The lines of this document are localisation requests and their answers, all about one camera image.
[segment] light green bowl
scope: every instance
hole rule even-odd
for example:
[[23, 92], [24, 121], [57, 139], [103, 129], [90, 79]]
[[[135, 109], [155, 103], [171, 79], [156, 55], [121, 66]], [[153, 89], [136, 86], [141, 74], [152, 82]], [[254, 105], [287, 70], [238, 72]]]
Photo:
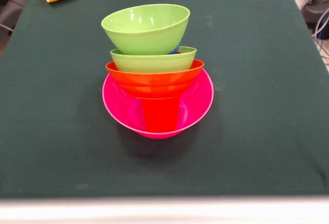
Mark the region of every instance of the light green bowl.
[[160, 55], [180, 43], [190, 10], [173, 4], [151, 4], [114, 12], [102, 20], [102, 27], [124, 54]]
[[126, 55], [119, 49], [110, 51], [119, 71], [138, 73], [173, 72], [190, 69], [196, 48], [181, 46], [179, 52], [165, 55]]

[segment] magenta bowl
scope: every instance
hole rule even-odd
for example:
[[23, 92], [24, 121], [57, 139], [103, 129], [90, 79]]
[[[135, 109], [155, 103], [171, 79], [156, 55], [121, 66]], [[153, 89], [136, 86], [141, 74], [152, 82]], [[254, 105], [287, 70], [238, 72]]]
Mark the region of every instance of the magenta bowl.
[[180, 98], [176, 130], [166, 133], [146, 132], [141, 99], [126, 93], [110, 75], [104, 81], [102, 94], [107, 111], [121, 125], [147, 138], [165, 139], [190, 128], [207, 114], [214, 99], [214, 88], [208, 73], [202, 69]]

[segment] blue bowl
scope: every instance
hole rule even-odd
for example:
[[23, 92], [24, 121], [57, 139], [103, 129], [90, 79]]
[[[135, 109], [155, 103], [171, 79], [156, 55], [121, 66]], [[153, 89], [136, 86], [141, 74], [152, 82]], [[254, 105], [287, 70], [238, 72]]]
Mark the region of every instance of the blue bowl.
[[170, 53], [167, 53], [167, 54], [176, 54], [176, 53], [178, 53], [178, 50], [179, 50], [180, 44], [181, 44], [181, 43], [179, 43], [178, 46], [175, 47], [175, 49], [174, 49], [173, 51], [171, 51]]

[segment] dark green cloth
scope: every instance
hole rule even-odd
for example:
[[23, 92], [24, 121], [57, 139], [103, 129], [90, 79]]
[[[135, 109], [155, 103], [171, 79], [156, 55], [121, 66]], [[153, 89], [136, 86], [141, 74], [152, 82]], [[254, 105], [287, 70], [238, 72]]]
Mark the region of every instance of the dark green cloth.
[[[182, 44], [215, 87], [206, 117], [162, 141], [119, 125], [101, 95], [101, 20], [150, 3], [191, 10]], [[2, 198], [329, 192], [329, 75], [294, 0], [29, 0], [0, 94]]]

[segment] bowl rim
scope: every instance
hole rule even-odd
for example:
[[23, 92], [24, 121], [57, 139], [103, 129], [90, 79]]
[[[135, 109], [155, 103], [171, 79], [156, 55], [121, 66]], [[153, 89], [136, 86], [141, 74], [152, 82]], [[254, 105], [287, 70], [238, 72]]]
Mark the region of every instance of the bowl rim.
[[157, 75], [157, 76], [163, 76], [163, 75], [170, 75], [170, 74], [179, 74], [179, 73], [185, 73], [185, 72], [190, 72], [190, 71], [195, 71], [197, 69], [202, 69], [204, 68], [205, 66], [205, 63], [201, 60], [198, 60], [198, 59], [193, 59], [193, 62], [196, 61], [196, 62], [199, 62], [201, 63], [201, 65], [199, 65], [198, 67], [194, 67], [194, 68], [190, 68], [188, 70], [182, 70], [182, 71], [167, 71], [167, 72], [157, 72], [157, 73], [154, 73], [154, 72], [128, 72], [128, 71], [119, 71], [119, 70], [113, 70], [112, 68], [109, 68], [108, 65], [113, 63], [115, 65], [115, 62], [114, 61], [110, 61], [108, 62], [106, 65], [105, 65], [105, 68], [107, 71], [113, 71], [115, 73], [123, 73], [123, 74], [131, 74], [131, 75], [145, 75], [145, 76], [151, 76], [151, 75]]
[[[106, 27], [104, 26], [104, 23], [105, 23], [104, 21], [105, 21], [107, 18], [109, 18], [109, 17], [111, 17], [111, 16], [113, 16], [113, 15], [119, 13], [119, 12], [122, 12], [122, 11], [125, 11], [125, 10], [129, 10], [129, 9], [139, 8], [139, 7], [150, 7], [150, 6], [171, 6], [171, 7], [181, 7], [181, 8], [183, 8], [184, 10], [186, 10], [188, 13], [187, 13], [187, 16], [186, 16], [184, 19], [178, 21], [178, 22], [175, 23], [175, 24], [168, 25], [168, 26], [165, 26], [165, 27], [161, 27], [161, 28], [158, 28], [158, 29], [147, 30], [147, 31], [121, 32], [121, 31], [117, 31], [117, 30], [111, 30], [111, 29], [108, 29], [108, 28], [106, 28]], [[146, 35], [146, 34], [153, 34], [153, 33], [162, 32], [162, 31], [164, 31], [164, 30], [168, 30], [168, 29], [176, 28], [177, 26], [179, 26], [180, 24], [182, 24], [182, 23], [184, 23], [186, 20], [188, 20], [189, 17], [190, 17], [190, 14], [191, 14], [191, 11], [190, 11], [187, 7], [184, 7], [184, 6], [181, 6], [181, 5], [177, 5], [177, 4], [169, 4], [169, 3], [147, 4], [147, 5], [141, 5], [141, 6], [135, 6], [135, 7], [128, 7], [128, 8], [121, 9], [121, 10], [119, 10], [119, 11], [113, 12], [113, 13], [107, 15], [105, 18], [103, 18], [103, 20], [102, 20], [102, 22], [101, 22], [101, 26], [103, 27], [103, 29], [104, 29], [105, 31], [108, 31], [108, 32], [111, 32], [111, 33], [113, 33], [113, 34], [117, 34], [117, 35], [126, 35], [126, 36], [127, 36], [127, 35]]]
[[189, 54], [196, 54], [197, 49], [193, 47], [188, 47], [188, 46], [180, 46], [178, 52], [180, 52], [180, 48], [186, 48], [190, 49], [190, 51], [185, 52], [185, 53], [174, 53], [174, 54], [160, 54], [160, 55], [132, 55], [132, 54], [123, 54], [123, 53], [115, 53], [114, 51], [117, 51], [120, 49], [112, 49], [109, 53], [111, 56], [115, 56], [120, 59], [129, 59], [129, 60], [160, 60], [160, 59], [176, 59], [176, 58], [183, 58], [188, 56]]
[[103, 88], [102, 88], [102, 98], [103, 98], [103, 103], [104, 103], [104, 106], [105, 106], [107, 112], [110, 114], [110, 116], [111, 116], [114, 120], [116, 120], [119, 124], [123, 125], [124, 127], [128, 128], [128, 129], [130, 129], [130, 130], [133, 130], [133, 131], [136, 132], [136, 133], [139, 133], [139, 134], [142, 133], [142, 134], [146, 134], [146, 135], [150, 135], [150, 136], [156, 136], [156, 135], [157, 135], [157, 136], [165, 136], [165, 135], [171, 135], [171, 134], [173, 134], [173, 133], [180, 133], [180, 132], [182, 132], [183, 130], [186, 130], [186, 129], [188, 129], [188, 128], [194, 126], [196, 123], [198, 123], [200, 120], [202, 120], [202, 119], [204, 118], [204, 116], [206, 116], [206, 114], [209, 112], [209, 110], [210, 110], [210, 108], [211, 108], [211, 106], [212, 106], [212, 103], [213, 103], [213, 101], [214, 101], [214, 85], [213, 85], [213, 83], [212, 83], [212, 80], [211, 80], [209, 74], [207, 73], [207, 71], [206, 71], [205, 69], [202, 69], [202, 72], [204, 72], [204, 73], [206, 74], [206, 76], [207, 76], [207, 78], [208, 78], [208, 81], [209, 81], [209, 83], [211, 84], [211, 87], [212, 87], [212, 88], [211, 88], [211, 100], [210, 100], [210, 103], [209, 103], [209, 105], [208, 105], [206, 111], [203, 113], [203, 115], [201, 115], [201, 116], [200, 116], [197, 120], [195, 120], [192, 124], [190, 124], [190, 125], [188, 125], [188, 126], [186, 126], [186, 127], [183, 127], [183, 128], [177, 129], [177, 130], [173, 130], [173, 131], [171, 131], [171, 132], [165, 132], [165, 133], [151, 133], [151, 132], [146, 132], [146, 131], [144, 131], [144, 130], [139, 130], [139, 129], [133, 128], [133, 127], [131, 127], [131, 126], [129, 126], [129, 125], [126, 125], [126, 124], [124, 124], [123, 122], [121, 122], [120, 120], [118, 120], [117, 117], [115, 117], [115, 116], [112, 114], [111, 110], [108, 108], [108, 106], [106, 105], [106, 103], [105, 103], [105, 101], [104, 101], [104, 96], [105, 96], [105, 83], [106, 83], [107, 78], [111, 76], [110, 74], [108, 74], [108, 75], [106, 76], [105, 81], [104, 81], [104, 83], [103, 83]]

